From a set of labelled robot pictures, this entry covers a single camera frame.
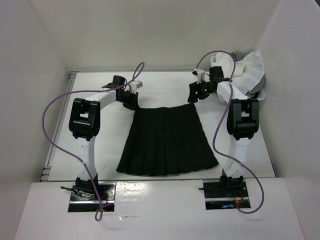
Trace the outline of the black pleated skirt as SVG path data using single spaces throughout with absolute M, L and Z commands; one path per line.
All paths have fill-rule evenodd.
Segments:
M 116 171 L 162 177 L 208 170 L 218 164 L 196 107 L 188 103 L 136 110 Z

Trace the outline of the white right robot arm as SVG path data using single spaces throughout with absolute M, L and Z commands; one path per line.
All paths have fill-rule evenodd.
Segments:
M 197 77 L 197 81 L 189 84 L 187 100 L 189 103 L 204 100 L 210 94 L 217 94 L 227 103 L 215 130 L 212 146 L 217 154 L 227 158 L 219 178 L 219 192 L 229 197 L 243 185 L 243 163 L 250 140 L 259 129 L 259 101 L 249 98 L 238 90 L 229 78 L 224 77 L 220 66 L 209 69 L 209 81 L 205 81 L 206 73 L 200 68 L 194 69 L 192 74 Z M 218 131 L 224 119 L 226 119 L 226 129 L 230 135 L 228 154 L 216 148 Z

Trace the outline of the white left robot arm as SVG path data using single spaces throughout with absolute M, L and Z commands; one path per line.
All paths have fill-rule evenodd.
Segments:
M 77 157 L 81 166 L 75 180 L 75 190 L 88 200 L 100 193 L 98 173 L 95 166 L 95 141 L 101 128 L 101 110 L 109 104 L 120 102 L 129 110 L 138 108 L 138 80 L 126 83 L 126 79 L 114 75 L 111 83 L 87 98 L 75 98 L 72 103 L 68 128 L 75 139 Z

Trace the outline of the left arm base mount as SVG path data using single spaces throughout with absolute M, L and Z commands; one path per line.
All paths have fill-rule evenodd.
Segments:
M 89 193 L 77 190 L 75 184 L 72 187 L 61 186 L 60 188 L 70 192 L 69 213 L 95 212 L 99 209 L 100 203 L 94 191 Z M 103 212 L 113 212 L 115 210 L 116 183 L 102 183 L 97 190 L 102 202 Z

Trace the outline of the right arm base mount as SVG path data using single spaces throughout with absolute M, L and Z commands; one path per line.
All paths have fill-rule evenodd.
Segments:
M 251 208 L 245 181 L 226 187 L 222 187 L 218 180 L 204 181 L 198 190 L 203 192 L 206 210 L 236 209 L 237 204 L 240 209 Z

